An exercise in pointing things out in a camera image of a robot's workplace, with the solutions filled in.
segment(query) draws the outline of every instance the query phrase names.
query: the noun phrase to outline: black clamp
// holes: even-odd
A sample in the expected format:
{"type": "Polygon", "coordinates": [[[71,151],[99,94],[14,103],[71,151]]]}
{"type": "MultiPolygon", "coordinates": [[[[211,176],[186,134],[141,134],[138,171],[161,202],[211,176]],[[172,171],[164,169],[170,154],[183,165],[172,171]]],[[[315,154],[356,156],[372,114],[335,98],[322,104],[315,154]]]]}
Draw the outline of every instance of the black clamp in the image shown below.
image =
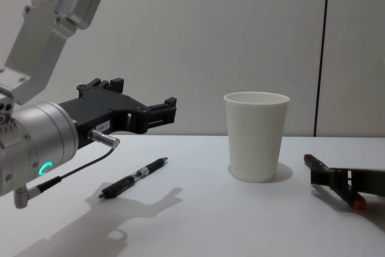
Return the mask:
{"type": "Polygon", "coordinates": [[[59,104],[75,121],[79,135],[79,149],[91,143],[91,129],[110,134],[126,131],[144,134],[150,128],[173,123],[176,98],[163,104],[146,106],[123,94],[124,80],[94,79],[77,86],[79,97],[59,104]]]}
{"type": "Polygon", "coordinates": [[[366,209],[366,201],[359,192],[385,196],[385,171],[329,168],[309,154],[304,160],[310,169],[311,184],[329,186],[357,210],[366,209]]]}

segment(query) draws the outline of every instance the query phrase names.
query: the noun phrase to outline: white paper cup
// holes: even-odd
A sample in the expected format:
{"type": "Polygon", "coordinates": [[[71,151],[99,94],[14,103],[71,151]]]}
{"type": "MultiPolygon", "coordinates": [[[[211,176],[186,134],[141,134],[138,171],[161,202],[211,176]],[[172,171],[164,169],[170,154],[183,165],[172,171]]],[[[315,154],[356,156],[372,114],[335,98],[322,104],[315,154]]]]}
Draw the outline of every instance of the white paper cup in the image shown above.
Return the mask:
{"type": "Polygon", "coordinates": [[[227,94],[224,100],[231,174],[247,182],[272,179],[290,99],[275,93],[240,92],[227,94]]]}

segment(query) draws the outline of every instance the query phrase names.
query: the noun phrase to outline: cup rim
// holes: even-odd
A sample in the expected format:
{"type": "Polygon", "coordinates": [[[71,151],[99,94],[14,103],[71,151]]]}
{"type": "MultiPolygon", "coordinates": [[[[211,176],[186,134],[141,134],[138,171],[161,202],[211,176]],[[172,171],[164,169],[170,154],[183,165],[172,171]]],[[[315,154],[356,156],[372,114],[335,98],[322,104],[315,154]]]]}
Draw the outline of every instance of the cup rim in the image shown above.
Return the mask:
{"type": "Polygon", "coordinates": [[[280,105],[280,104],[285,104],[285,103],[288,103],[290,101],[290,98],[288,96],[285,96],[283,94],[279,94],[279,93],[268,93],[268,92],[265,92],[265,91],[238,91],[236,93],[228,93],[227,95],[225,95],[223,97],[223,99],[227,102],[232,102],[232,103],[235,103],[235,104],[242,104],[242,105],[280,105]],[[268,104],[259,104],[259,103],[255,103],[255,102],[240,102],[240,101],[234,101],[233,99],[229,99],[229,97],[231,96],[234,96],[236,94],[268,94],[268,95],[274,95],[274,96],[279,96],[282,98],[282,101],[278,101],[278,102],[272,102],[272,103],[268,103],[268,104]]]}

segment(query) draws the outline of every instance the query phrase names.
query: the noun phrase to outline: silver connector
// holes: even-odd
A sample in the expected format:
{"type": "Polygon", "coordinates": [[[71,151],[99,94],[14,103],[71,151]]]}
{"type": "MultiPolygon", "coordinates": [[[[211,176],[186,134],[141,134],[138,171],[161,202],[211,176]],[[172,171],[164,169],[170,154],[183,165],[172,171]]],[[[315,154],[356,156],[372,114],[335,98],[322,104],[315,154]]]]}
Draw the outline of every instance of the silver connector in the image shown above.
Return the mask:
{"type": "Polygon", "coordinates": [[[13,200],[17,209],[24,209],[28,204],[28,189],[26,186],[13,191],[13,200]]]}
{"type": "Polygon", "coordinates": [[[31,200],[31,199],[37,197],[41,193],[42,192],[37,187],[33,187],[33,188],[29,189],[28,190],[28,200],[31,200]]]}
{"type": "Polygon", "coordinates": [[[117,146],[120,144],[120,140],[118,138],[114,138],[110,135],[103,134],[95,129],[92,129],[88,133],[88,138],[93,141],[98,141],[102,144],[105,144],[106,146],[116,149],[117,146]]]}

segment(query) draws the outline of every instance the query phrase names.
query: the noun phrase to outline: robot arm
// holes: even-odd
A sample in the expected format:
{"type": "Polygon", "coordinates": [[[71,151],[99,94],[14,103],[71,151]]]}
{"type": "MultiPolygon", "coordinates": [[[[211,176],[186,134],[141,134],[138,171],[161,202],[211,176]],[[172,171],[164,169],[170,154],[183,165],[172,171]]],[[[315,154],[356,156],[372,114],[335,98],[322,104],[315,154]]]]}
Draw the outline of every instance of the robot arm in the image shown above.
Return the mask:
{"type": "Polygon", "coordinates": [[[26,183],[71,160],[78,149],[99,141],[119,143],[108,134],[173,123],[176,99],[145,106],[122,94],[123,79],[78,86],[79,96],[62,104],[42,103],[13,111],[42,91],[77,28],[91,24],[100,0],[32,0],[5,67],[0,69],[0,196],[14,191],[17,208],[36,197],[26,183]]]}
{"type": "Polygon", "coordinates": [[[24,8],[24,23],[0,70],[1,123],[9,122],[13,102],[22,105],[47,86],[66,40],[91,24],[99,3],[32,0],[24,8]]]}

